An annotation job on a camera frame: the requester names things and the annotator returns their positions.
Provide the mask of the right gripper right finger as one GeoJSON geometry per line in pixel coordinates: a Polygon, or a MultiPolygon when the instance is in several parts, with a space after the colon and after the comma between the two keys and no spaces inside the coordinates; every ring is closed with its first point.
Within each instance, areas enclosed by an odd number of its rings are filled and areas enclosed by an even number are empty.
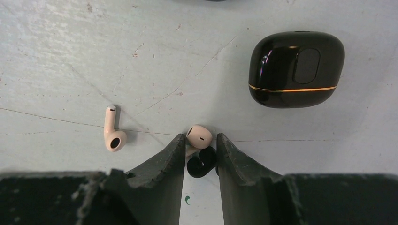
{"type": "Polygon", "coordinates": [[[222,213],[227,225],[395,225],[398,177],[382,173],[280,175],[216,141],[222,213]]]}

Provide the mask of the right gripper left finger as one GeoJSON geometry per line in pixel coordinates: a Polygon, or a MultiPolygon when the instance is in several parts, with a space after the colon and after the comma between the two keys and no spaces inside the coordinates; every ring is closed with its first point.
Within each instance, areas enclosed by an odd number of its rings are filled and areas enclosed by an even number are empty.
{"type": "Polygon", "coordinates": [[[185,136],[127,172],[10,172],[0,176],[3,225],[177,225],[185,136]]]}

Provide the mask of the pink earbud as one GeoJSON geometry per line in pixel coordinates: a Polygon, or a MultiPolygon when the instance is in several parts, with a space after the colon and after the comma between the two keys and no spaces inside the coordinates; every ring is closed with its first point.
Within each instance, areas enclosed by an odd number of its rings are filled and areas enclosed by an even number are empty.
{"type": "Polygon", "coordinates": [[[106,108],[104,120],[104,140],[105,146],[110,152],[117,152],[122,149],[127,142],[127,135],[124,131],[115,129],[116,106],[109,105],[106,108]]]}
{"type": "Polygon", "coordinates": [[[201,125],[193,125],[186,134],[189,147],[186,149],[185,157],[188,158],[199,150],[210,146],[213,135],[201,125]]]}

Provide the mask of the black gold-striped charging case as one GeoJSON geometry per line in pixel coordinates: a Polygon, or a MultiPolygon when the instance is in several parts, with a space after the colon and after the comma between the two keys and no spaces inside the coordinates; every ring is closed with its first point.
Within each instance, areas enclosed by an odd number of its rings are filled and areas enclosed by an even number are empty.
{"type": "Polygon", "coordinates": [[[267,36],[251,55],[250,94],[271,108],[318,105],[335,91],[344,59],[343,43],[328,33],[290,31],[267,36]]]}

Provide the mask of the black ear-hook earbud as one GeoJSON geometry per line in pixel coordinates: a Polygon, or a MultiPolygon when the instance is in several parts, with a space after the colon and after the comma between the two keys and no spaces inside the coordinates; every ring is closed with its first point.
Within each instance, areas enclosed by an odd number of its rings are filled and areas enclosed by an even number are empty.
{"type": "Polygon", "coordinates": [[[209,146],[199,151],[198,156],[191,157],[187,162],[188,174],[194,178],[207,175],[217,165],[216,150],[209,146]]]}

